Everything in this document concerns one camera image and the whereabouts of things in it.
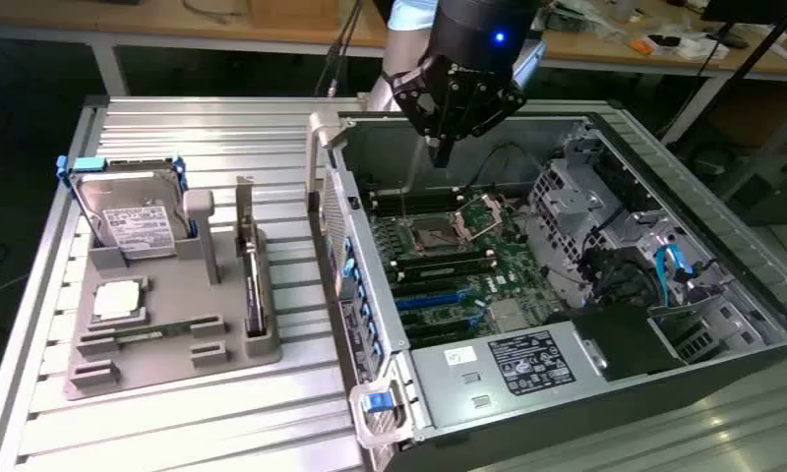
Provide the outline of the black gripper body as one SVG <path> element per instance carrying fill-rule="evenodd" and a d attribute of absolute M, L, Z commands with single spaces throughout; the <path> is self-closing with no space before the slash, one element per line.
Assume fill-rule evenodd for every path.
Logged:
<path fill-rule="evenodd" d="M 440 0 L 425 59 L 508 79 L 540 6 L 530 0 Z"/>

